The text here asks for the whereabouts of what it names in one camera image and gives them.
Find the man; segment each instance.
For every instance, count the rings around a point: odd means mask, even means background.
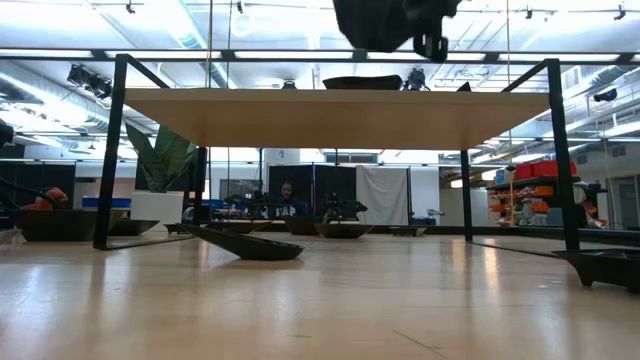
[[[281,218],[285,216],[309,215],[307,204],[293,198],[293,186],[291,186],[290,182],[287,181],[282,184],[282,188],[280,189],[280,196],[280,206],[276,208],[276,217]]]

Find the fluorescent light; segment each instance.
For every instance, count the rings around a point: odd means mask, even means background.
[[[605,130],[603,133],[607,137],[609,137],[609,136],[618,136],[618,135],[622,135],[622,134],[626,134],[626,133],[630,133],[638,130],[640,130],[640,121],[635,121],[632,123],[614,126],[609,130]]]
[[[496,177],[496,172],[498,170],[490,170],[482,173],[482,180],[484,181],[492,181]]]
[[[239,59],[350,59],[350,51],[236,51]]]
[[[620,54],[511,54],[511,61],[542,61],[544,59],[560,59],[560,61],[615,61]],[[498,60],[507,61],[507,54],[500,54]]]
[[[46,57],[79,57],[91,58],[89,50],[38,50],[38,49],[0,49],[3,56],[46,56]]]
[[[524,155],[514,157],[513,159],[511,159],[511,162],[521,163],[521,162],[533,161],[545,156],[547,156],[547,154],[524,154]]]
[[[118,54],[129,54],[136,59],[206,59],[207,51],[188,51],[188,50],[175,50],[175,51],[107,51],[107,56],[115,57]],[[212,51],[211,58],[219,58],[219,51]]]
[[[372,60],[416,60],[416,61],[427,60],[423,56],[420,56],[413,52],[395,52],[395,53],[370,52],[367,54],[367,57]]]
[[[449,53],[447,60],[451,61],[482,61],[486,54],[482,53]]]
[[[610,142],[640,142],[640,138],[613,138],[607,139]]]
[[[485,54],[482,53],[449,53],[447,60],[451,61],[482,61],[485,58]],[[372,60],[416,60],[427,61],[427,59],[414,52],[394,52],[394,53],[382,53],[382,52],[370,52],[367,57]]]

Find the black cable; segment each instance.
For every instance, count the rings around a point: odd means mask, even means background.
[[[31,194],[31,195],[43,198],[46,201],[48,201],[49,203],[51,203],[51,205],[53,206],[54,209],[59,209],[60,208],[60,205],[58,205],[58,203],[55,200],[50,198],[49,195],[44,194],[44,193],[42,193],[40,191],[29,189],[29,188],[24,187],[24,186],[12,184],[11,182],[5,180],[2,177],[0,177],[0,185],[3,185],[3,186],[8,187],[10,189],[14,189],[16,191],[22,191],[22,192],[25,192],[27,194]]]

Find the white backdrop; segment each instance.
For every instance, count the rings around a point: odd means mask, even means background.
[[[369,210],[360,222],[408,225],[407,169],[356,167],[356,197]]]

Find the dark shallow bowl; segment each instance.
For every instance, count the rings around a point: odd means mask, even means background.
[[[293,235],[318,235],[316,224],[322,222],[321,217],[313,216],[285,217],[282,220]]]
[[[227,231],[178,224],[200,239],[238,255],[244,260],[282,261],[295,259],[304,248],[280,241],[265,240]]]
[[[424,234],[426,227],[419,226],[392,226],[389,228],[394,236],[413,236],[418,237]]]
[[[322,80],[327,89],[354,90],[400,90],[402,78],[398,75],[389,76],[344,76]]]
[[[589,249],[553,253],[573,265],[584,286],[598,281],[640,292],[640,250]]]
[[[234,233],[234,234],[249,234],[254,231],[260,230],[263,227],[271,224],[271,221],[260,221],[260,222],[252,222],[252,223],[226,223],[226,226],[222,228],[223,231]],[[208,224],[206,226],[207,229],[216,230],[216,226],[220,226],[217,224]]]
[[[162,225],[164,225],[164,227],[167,228],[167,231],[169,232],[169,235],[171,235],[172,233],[176,233],[176,234],[180,235],[180,234],[188,232],[188,231],[180,228],[178,226],[178,224],[162,224]]]
[[[113,227],[124,211],[111,211]],[[90,241],[97,211],[92,210],[7,210],[27,241]]]
[[[373,225],[361,224],[316,224],[318,232],[326,238],[357,239],[373,229]]]
[[[109,231],[109,236],[138,236],[159,222],[159,220],[120,219]]]

